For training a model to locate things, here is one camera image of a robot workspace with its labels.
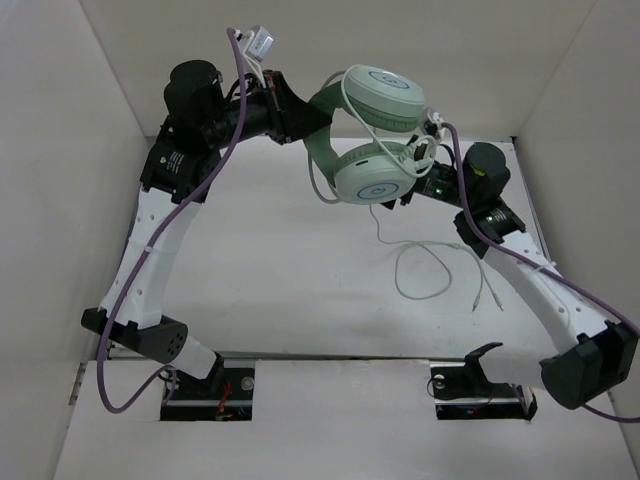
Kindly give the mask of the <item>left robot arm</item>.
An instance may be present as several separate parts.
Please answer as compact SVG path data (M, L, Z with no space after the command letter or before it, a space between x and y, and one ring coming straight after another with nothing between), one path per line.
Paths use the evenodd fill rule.
M264 84L251 79L233 90L246 97L225 93L220 72L204 60L172 70L164 89L168 116L143 167L124 256L105 298L81 318L85 329L189 375L205 397L223 387L223 362L185 324L163 315L162 305L182 240L208 195L207 179L243 140L266 135L283 145L331 123L279 71L267 71Z

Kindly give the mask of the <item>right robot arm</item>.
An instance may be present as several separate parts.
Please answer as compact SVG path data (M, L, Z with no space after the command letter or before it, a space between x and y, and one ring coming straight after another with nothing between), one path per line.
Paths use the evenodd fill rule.
M477 394L504 383L541 388L575 410L624 382L638 346L638 328L563 278L544 257L502 198L511 178L503 152L478 142L466 153L452 148L450 156L451 163L442 164L418 140L402 147L401 162L420 175L402 203L418 194L460 208L454 225L463 242L511 285L556 349L535 357L511 353L500 342L486 344L466 356L465 386Z

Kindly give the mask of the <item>mint green headphones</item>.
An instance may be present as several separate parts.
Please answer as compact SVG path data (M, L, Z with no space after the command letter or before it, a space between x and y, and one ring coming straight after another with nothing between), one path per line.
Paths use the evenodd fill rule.
M384 141L379 130L411 133L425 97L415 82L378 67L355 64L334 74L310 100L333 116L340 109L363 127L369 141L345 153L331 143L331 128L304 139L312 188L326 204L372 205L409 193L433 168L436 139L423 134L408 144Z

